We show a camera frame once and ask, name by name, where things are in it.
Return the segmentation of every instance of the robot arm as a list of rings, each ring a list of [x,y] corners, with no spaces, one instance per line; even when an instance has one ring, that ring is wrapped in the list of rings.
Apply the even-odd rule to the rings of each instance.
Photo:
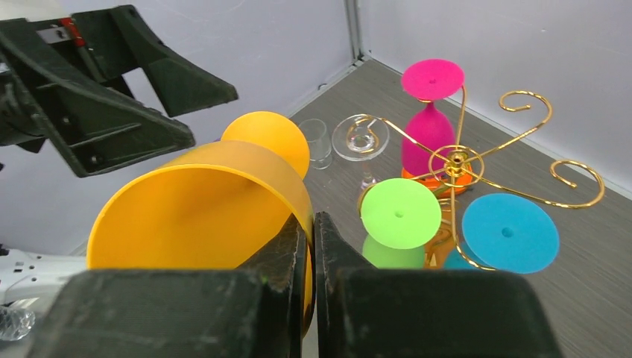
[[[54,294],[85,269],[85,257],[0,248],[0,304]]]
[[[3,18],[34,2],[8,2]],[[169,116],[238,98],[173,52],[134,6],[29,20],[0,21],[0,145],[37,153],[49,139],[78,177],[195,144],[186,125],[133,98],[123,79],[133,69],[143,69]]]
[[[311,283],[319,357],[562,357],[535,292],[518,275],[378,270],[318,213],[310,277],[305,235],[295,219],[288,224],[294,230],[234,270],[73,277],[28,357],[298,358],[311,317],[303,316],[303,287]]]

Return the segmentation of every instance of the white wall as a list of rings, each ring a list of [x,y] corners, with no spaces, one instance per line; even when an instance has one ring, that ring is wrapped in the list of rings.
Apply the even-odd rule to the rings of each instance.
[[[545,111],[520,98],[509,104],[531,101],[539,110],[507,113],[499,96],[544,95],[554,116],[529,138],[632,190],[632,1],[359,1],[372,57],[400,72],[432,57],[458,63],[468,107],[513,131]]]
[[[55,0],[0,0],[0,20],[25,17],[40,21],[63,16],[68,16],[68,13]]]
[[[236,86],[238,101],[178,118],[191,127],[198,144],[219,137],[243,113],[288,113],[352,63],[343,0],[59,3],[68,13],[133,3],[165,44]],[[127,78],[140,101],[162,110],[141,72]],[[0,172],[0,243],[70,253],[85,242],[99,210],[117,189],[175,155],[78,179],[49,144],[40,154],[0,147],[0,163],[6,165]]]

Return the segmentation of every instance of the clear wine glass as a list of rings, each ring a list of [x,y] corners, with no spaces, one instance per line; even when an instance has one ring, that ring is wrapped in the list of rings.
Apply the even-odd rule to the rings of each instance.
[[[362,163],[362,190],[377,182],[368,161],[386,149],[390,134],[388,125],[379,117],[356,114],[336,126],[332,134],[332,147],[342,158]]]

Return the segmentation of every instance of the clear glass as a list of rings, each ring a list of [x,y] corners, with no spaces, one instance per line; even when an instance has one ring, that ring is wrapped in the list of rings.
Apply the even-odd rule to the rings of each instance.
[[[332,146],[336,153],[346,160],[362,162],[362,190],[377,182],[368,160],[377,157],[386,149],[390,137],[388,125],[369,114],[351,116],[334,129]]]
[[[327,125],[320,119],[312,118],[301,122],[298,128],[309,146],[309,161],[314,169],[325,169],[332,164],[332,142],[327,133]]]
[[[32,311],[0,306],[0,341],[17,341],[26,336],[34,324]]]

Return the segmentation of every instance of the gold wine glass holder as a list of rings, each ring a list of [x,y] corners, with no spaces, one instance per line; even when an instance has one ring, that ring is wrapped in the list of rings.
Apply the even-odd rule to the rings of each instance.
[[[505,192],[510,192],[514,195],[519,195],[523,198],[527,198],[527,199],[531,199],[532,201],[536,201],[539,202],[541,204],[546,204],[546,205],[551,205],[553,207],[560,207],[563,209],[584,209],[587,207],[591,207],[592,205],[597,204],[603,197],[605,194],[605,185],[604,185],[604,180],[601,177],[601,175],[599,173],[597,173],[594,169],[592,169],[591,167],[589,167],[588,165],[578,162],[577,160],[570,160],[570,159],[562,159],[562,160],[556,160],[553,163],[551,163],[550,167],[549,167],[549,172],[551,173],[551,175],[553,176],[553,178],[561,181],[562,183],[566,184],[567,186],[570,186],[573,189],[577,188],[577,184],[574,182],[571,182],[570,180],[567,180],[565,178],[563,178],[562,176],[560,176],[557,171],[556,168],[561,165],[561,164],[565,164],[568,166],[575,166],[578,168],[581,168],[585,171],[587,171],[588,173],[590,173],[590,175],[595,179],[597,185],[598,185],[598,192],[597,195],[590,201],[582,203],[582,204],[566,204],[566,203],[560,203],[557,201],[553,201],[553,200],[548,200],[545,198],[540,198],[537,197],[535,195],[531,195],[525,192],[521,192],[519,190],[516,189],[511,189],[507,186],[503,186],[501,184],[498,184],[496,182],[493,182],[485,177],[483,177],[484,171],[485,171],[485,163],[484,163],[484,158],[492,153],[496,153],[497,151],[501,151],[502,149],[507,148],[509,145],[514,144],[515,142],[520,141],[521,139],[527,137],[530,134],[533,134],[535,131],[539,130],[542,126],[544,126],[552,117],[553,115],[553,107],[551,106],[551,104],[549,103],[549,100],[547,100],[545,97],[534,93],[534,92],[530,92],[530,91],[525,91],[525,90],[517,90],[517,91],[510,91],[505,93],[504,95],[502,95],[499,99],[499,106],[503,109],[506,110],[508,112],[520,112],[523,110],[529,110],[531,109],[531,105],[527,104],[521,107],[509,107],[505,104],[505,99],[507,99],[508,97],[511,97],[513,95],[527,95],[530,96],[532,98],[536,98],[538,99],[540,102],[542,102],[545,106],[546,109],[548,111],[548,113],[546,114],[546,117],[544,119],[542,119],[540,121],[540,123],[538,123],[537,125],[535,125],[534,127],[532,127],[531,129],[523,132],[522,134],[515,136],[514,138],[508,140],[507,142],[498,145],[494,148],[488,149],[482,153],[478,153],[477,151],[475,151],[474,149],[467,147],[465,145],[461,144],[461,132],[463,131],[463,122],[464,122],[464,117],[465,117],[465,108],[466,108],[466,102],[467,102],[467,89],[466,87],[463,85],[461,87],[461,93],[462,93],[462,101],[461,101],[461,112],[459,114],[459,118],[458,118],[458,126],[457,126],[457,130],[456,130],[456,136],[455,136],[455,144],[453,145],[446,145],[444,147],[441,147],[439,149],[437,149],[436,151],[431,150],[430,148],[426,147],[424,144],[418,142],[415,140],[415,138],[409,136],[405,131],[403,131],[401,128],[399,128],[397,125],[395,125],[393,122],[389,121],[388,119],[384,119],[384,118],[380,118],[380,117],[375,117],[375,116],[369,116],[369,115],[362,115],[362,116],[366,116],[365,118],[371,118],[371,119],[378,119],[382,122],[384,122],[386,125],[388,125],[389,127],[391,127],[393,130],[395,130],[397,133],[399,133],[400,135],[402,135],[404,138],[406,138],[407,140],[411,141],[412,143],[414,143],[417,147],[423,149],[424,151],[427,151],[428,153],[430,153],[430,158],[428,161],[428,168],[429,168],[429,172],[424,174],[424,175],[418,175],[416,177],[410,178],[410,180],[422,180],[422,179],[426,179],[426,178],[430,178],[433,177],[435,180],[437,180],[437,182],[440,182],[441,185],[436,188],[433,192],[435,194],[435,196],[437,196],[437,199],[439,200],[440,205],[442,206],[442,210],[445,212],[447,210],[450,211],[450,220],[447,221],[445,219],[442,219],[442,222],[444,224],[448,224],[451,227],[451,240],[454,241],[456,250],[458,251],[458,253],[463,257],[464,260],[466,260],[471,266],[476,267],[477,269],[482,269],[482,270],[486,270],[486,271],[495,271],[496,269],[493,267],[489,267],[489,266],[485,266],[485,265],[481,265],[479,263],[477,263],[476,261],[472,260],[470,257],[467,256],[467,254],[464,252],[464,250],[461,248],[461,240],[459,238],[458,232],[457,232],[457,227],[456,227],[456,210],[457,210],[457,204],[458,202],[456,201],[455,197],[456,197],[456,193],[455,193],[455,189],[457,188],[464,188],[464,187],[468,187],[468,186],[472,186],[474,184],[477,184],[478,182],[481,183],[485,183],[489,186],[492,186],[494,188],[500,189],[502,191]],[[449,149],[449,153],[446,156],[441,155],[441,152],[445,152],[446,149]],[[432,170],[432,162],[435,158],[438,158],[440,160],[442,160],[444,162],[443,168],[442,169],[438,169],[438,170]],[[474,161],[478,161],[478,166],[480,167],[478,173],[474,172],[474,170],[472,169],[471,163]],[[440,174],[444,173],[444,179],[440,178]],[[456,180],[457,178],[459,178],[462,175],[471,175],[473,180],[469,183],[465,183],[465,184],[457,184]],[[367,192],[373,187],[373,186],[369,186],[368,188],[366,188],[363,193],[360,195],[360,199],[358,200],[358,211],[360,209],[362,200],[364,199],[364,196],[367,194]],[[449,198],[438,198],[438,196],[440,194],[442,194],[443,192],[445,192],[446,190],[449,190],[450,192],[450,196]]]

